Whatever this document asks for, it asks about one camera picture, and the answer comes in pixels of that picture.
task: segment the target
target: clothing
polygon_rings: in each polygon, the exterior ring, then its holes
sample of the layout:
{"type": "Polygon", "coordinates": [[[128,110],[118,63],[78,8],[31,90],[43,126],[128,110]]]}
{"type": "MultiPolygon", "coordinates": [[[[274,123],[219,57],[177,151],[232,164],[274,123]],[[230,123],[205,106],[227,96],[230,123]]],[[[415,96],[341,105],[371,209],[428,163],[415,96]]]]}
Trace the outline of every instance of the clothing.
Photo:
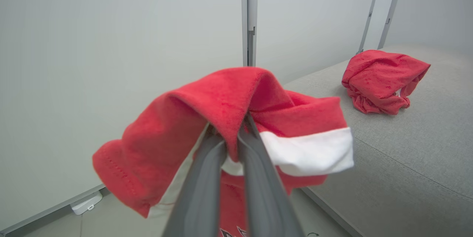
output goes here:
{"type": "Polygon", "coordinates": [[[368,50],[350,60],[341,84],[362,113],[397,114],[409,107],[407,96],[430,66],[405,54],[368,50]]]}
{"type": "Polygon", "coordinates": [[[353,166],[353,140],[339,102],[284,90],[265,69],[224,69],[156,98],[121,140],[93,155],[93,166],[125,205],[144,217],[168,216],[212,124],[228,150],[221,177],[222,235],[240,236],[246,229],[245,192],[236,143],[247,111],[290,193],[353,166]]]}

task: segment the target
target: gray cushion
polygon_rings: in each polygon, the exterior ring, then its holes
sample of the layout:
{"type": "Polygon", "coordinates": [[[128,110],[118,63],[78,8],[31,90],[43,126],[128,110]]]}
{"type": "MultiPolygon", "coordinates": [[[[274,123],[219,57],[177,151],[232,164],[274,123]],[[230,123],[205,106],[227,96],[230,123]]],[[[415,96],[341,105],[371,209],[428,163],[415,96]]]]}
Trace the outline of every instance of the gray cushion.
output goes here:
{"type": "Polygon", "coordinates": [[[355,137],[355,168],[311,189],[366,237],[473,236],[473,60],[395,46],[432,64],[396,116],[362,114],[341,77],[348,61],[286,89],[338,96],[355,137]]]}

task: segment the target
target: red fabric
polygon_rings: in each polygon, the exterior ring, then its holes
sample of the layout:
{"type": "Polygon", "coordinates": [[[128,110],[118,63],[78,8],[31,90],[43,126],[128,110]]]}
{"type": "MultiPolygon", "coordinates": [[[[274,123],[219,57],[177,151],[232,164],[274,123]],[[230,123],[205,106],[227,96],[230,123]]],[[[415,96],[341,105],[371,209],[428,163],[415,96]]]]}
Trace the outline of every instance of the red fabric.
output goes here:
{"type": "MultiPolygon", "coordinates": [[[[121,140],[105,143],[93,155],[93,166],[118,199],[147,217],[208,121],[236,162],[237,132],[248,110],[259,131],[294,137],[345,128],[339,102],[337,97],[315,99],[286,91],[261,68],[224,69],[156,98],[121,140]]],[[[279,174],[288,192],[326,178],[279,174]]],[[[223,172],[220,224],[232,236],[242,234],[238,227],[245,229],[243,186],[243,177],[223,172]]]]}
{"type": "Polygon", "coordinates": [[[397,114],[409,107],[407,96],[430,66],[405,54],[368,50],[350,60],[341,84],[362,113],[397,114]]]}

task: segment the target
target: tiled floor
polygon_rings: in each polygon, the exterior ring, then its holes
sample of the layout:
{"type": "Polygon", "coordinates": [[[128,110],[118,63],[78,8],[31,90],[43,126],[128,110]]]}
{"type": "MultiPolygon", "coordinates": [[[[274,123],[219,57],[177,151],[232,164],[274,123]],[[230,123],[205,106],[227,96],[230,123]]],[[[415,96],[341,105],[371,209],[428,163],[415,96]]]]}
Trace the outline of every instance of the tiled floor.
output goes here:
{"type": "MultiPolygon", "coordinates": [[[[301,190],[294,190],[291,201],[306,236],[350,237],[301,190]]],[[[81,216],[66,207],[7,237],[157,237],[163,228],[162,221],[144,219],[105,190],[96,207],[81,216]]]]}

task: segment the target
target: white plastic device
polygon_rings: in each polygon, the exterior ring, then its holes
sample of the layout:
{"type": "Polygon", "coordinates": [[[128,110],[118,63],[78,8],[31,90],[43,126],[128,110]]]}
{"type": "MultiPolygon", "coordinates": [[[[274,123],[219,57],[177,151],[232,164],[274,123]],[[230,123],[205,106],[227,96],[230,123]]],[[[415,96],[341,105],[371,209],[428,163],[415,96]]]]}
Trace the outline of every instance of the white plastic device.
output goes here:
{"type": "Polygon", "coordinates": [[[97,191],[71,204],[72,211],[81,215],[87,210],[93,210],[95,205],[102,200],[102,194],[97,191]]]}

